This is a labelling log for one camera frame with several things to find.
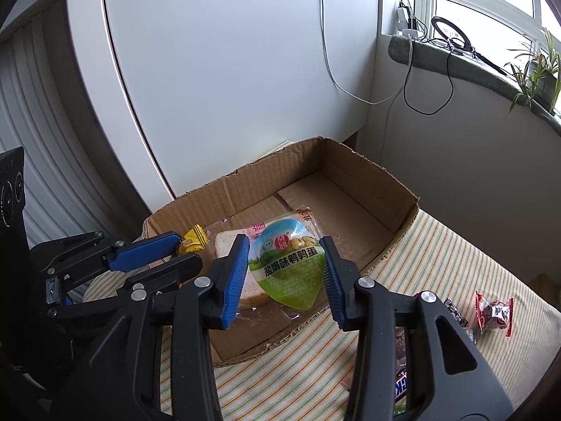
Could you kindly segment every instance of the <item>plastic food wrapper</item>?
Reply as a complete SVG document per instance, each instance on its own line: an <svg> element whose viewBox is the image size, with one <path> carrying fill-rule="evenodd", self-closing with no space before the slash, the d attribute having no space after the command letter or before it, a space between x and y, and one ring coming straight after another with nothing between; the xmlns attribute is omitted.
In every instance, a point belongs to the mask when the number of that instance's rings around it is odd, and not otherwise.
<svg viewBox="0 0 561 421"><path fill-rule="evenodd" d="M255 309L270 298L286 307L289 318L313 306L322 287L324 250L321 231L309 209L299 209L242 229L217 233L215 257L226 256L237 234L250 240L249 266L240 309Z"/></svg>
<svg viewBox="0 0 561 421"><path fill-rule="evenodd" d="M475 315L481 333L487 329L506 329L506 336L510 337L513 311L514 298L506 303L498 300L489 302L481 293L475 292Z"/></svg>
<svg viewBox="0 0 561 421"><path fill-rule="evenodd" d="M204 250L208 242L207 236L200 225L195 225L193 229L190 229L187 234L183 236L173 256L181 256L187 253Z"/></svg>
<svg viewBox="0 0 561 421"><path fill-rule="evenodd" d="M344 378L341 385L351 390L353 373ZM407 366L406 366L406 348L405 348L405 329L396 328L396 406L394 414L403 413L405 411L405 403L402 399L407 392Z"/></svg>
<svg viewBox="0 0 561 421"><path fill-rule="evenodd" d="M458 311L457 307L454 305L450 298L446 298L444 301L444 306L448 309L448 311L452 314L452 316L458 321L459 325L462 328L467 328L467 320L461 315Z"/></svg>
<svg viewBox="0 0 561 421"><path fill-rule="evenodd" d="M473 326L471 328L464 328L466 331L467 336L473 342L474 345L478 344L479 339L479 326Z"/></svg>

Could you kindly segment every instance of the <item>striped tablecloth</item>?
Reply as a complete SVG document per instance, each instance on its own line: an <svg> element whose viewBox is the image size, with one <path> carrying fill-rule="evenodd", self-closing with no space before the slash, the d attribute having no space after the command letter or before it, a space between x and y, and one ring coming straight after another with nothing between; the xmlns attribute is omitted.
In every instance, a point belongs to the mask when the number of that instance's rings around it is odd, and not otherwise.
<svg viewBox="0 0 561 421"><path fill-rule="evenodd" d="M84 300L115 295L131 273L106 273ZM473 325L475 290L489 299L515 299L512 337L485 333L478 348L514 406L529 395L561 344L561 314L514 275L423 211L370 276L391 291L413 295L423 289L451 298ZM357 333L338 329L329 311L265 356L215 369L224 420L343 419ZM171 413L170 331L164 332L161 408Z"/></svg>

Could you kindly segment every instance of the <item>candy wrapper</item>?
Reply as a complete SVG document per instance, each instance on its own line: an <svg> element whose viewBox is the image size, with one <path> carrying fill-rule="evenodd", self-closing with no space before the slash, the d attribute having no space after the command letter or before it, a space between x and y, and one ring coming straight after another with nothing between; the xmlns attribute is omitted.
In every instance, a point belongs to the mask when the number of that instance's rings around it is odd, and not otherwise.
<svg viewBox="0 0 561 421"><path fill-rule="evenodd" d="M475 292L475 315L481 333L487 329L506 329L506 336L512 335L512 315L514 311L514 298L506 303L501 301L489 302L479 292Z"/></svg>
<svg viewBox="0 0 561 421"><path fill-rule="evenodd" d="M454 305L454 303L450 298L446 298L446 300L444 301L444 306L448 309L448 311L452 314L452 316L458 321L459 325L462 328L467 328L467 320L458 311L457 307Z"/></svg>
<svg viewBox="0 0 561 421"><path fill-rule="evenodd" d="M406 345L405 345L405 329L402 327L396 328L396 390L395 397L396 403L399 403L407 393L407 366L406 366ZM341 385L347 389L351 390L353 372L348 375L341 382ZM394 414L399 414L405 411L405 405L399 403L396 406Z"/></svg>
<svg viewBox="0 0 561 421"><path fill-rule="evenodd" d="M200 225L195 225L183 236L173 256L182 256L204 250L208 243L208 238L203 229Z"/></svg>
<svg viewBox="0 0 561 421"><path fill-rule="evenodd" d="M473 342L474 345L478 344L479 339L479 326L473 326L471 328L464 328L466 331L467 336Z"/></svg>

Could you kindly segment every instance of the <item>red candy wrapper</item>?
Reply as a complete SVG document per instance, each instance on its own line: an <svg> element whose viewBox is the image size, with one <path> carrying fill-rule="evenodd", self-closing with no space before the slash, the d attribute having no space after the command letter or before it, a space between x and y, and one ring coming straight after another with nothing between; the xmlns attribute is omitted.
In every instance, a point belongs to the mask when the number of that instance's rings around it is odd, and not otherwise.
<svg viewBox="0 0 561 421"><path fill-rule="evenodd" d="M507 337L512 335L512 313L514 311L514 298L507 303L501 301L489 302L479 292L475 292L475 315L481 333L487 329L506 329Z"/></svg>

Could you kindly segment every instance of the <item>blue gripper pad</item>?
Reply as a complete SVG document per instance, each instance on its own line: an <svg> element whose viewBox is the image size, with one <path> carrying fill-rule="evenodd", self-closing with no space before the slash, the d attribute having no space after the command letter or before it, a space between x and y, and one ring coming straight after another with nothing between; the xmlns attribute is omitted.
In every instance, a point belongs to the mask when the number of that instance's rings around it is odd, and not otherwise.
<svg viewBox="0 0 561 421"><path fill-rule="evenodd" d="M130 272L170 256L180 242L181 237L174 232L167 232L150 239L141 240L122 250L117 250L115 258L108 262L109 268L119 272Z"/></svg>

